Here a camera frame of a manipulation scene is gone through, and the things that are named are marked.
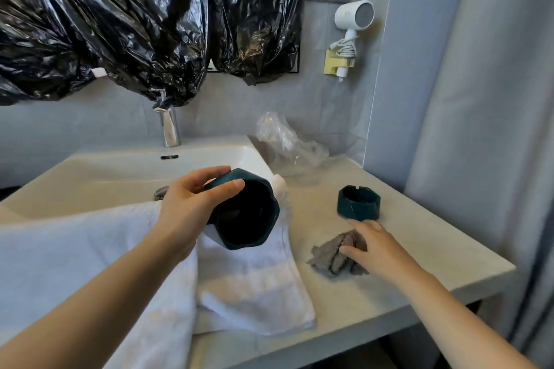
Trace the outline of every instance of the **curtain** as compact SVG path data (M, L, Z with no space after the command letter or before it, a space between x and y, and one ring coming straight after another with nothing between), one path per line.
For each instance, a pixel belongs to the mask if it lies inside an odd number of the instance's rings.
M554 0L461 0L405 194L516 264L481 317L554 367Z

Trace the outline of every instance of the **person's left arm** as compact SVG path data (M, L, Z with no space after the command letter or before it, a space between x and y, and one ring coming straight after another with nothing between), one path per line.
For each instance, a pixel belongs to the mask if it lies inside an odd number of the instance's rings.
M203 191L208 180L230 170L197 170L171 184L144 239L0 347L0 368L103 367L165 278L191 253L213 208L244 188L237 180Z

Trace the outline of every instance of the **person's right arm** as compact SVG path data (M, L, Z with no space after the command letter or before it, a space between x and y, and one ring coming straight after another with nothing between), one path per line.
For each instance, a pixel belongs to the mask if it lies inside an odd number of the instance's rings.
M366 240L367 252L341 247L341 253L406 296L453 369L537 369L423 270L378 222L349 223Z

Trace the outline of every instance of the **white towel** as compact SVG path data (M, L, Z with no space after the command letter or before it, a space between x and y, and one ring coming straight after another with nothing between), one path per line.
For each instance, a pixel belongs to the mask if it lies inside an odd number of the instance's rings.
M107 368L185 367L193 330L235 328L271 335L313 324L315 312L289 246L286 185L279 176L272 185L281 214L264 245L228 251L202 235ZM160 205L149 202L0 227L0 341L135 247L156 222Z

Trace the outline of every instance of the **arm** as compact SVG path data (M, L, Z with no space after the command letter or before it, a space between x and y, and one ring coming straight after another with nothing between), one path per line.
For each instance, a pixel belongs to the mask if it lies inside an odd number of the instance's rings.
M453 369L537 369L423 270L378 222L349 222L366 240L367 252L341 247L341 253L408 298Z
M244 181L203 191L231 170L197 170L170 185L156 225L133 250L0 347L0 368L100 369L173 268L191 253L213 208Z

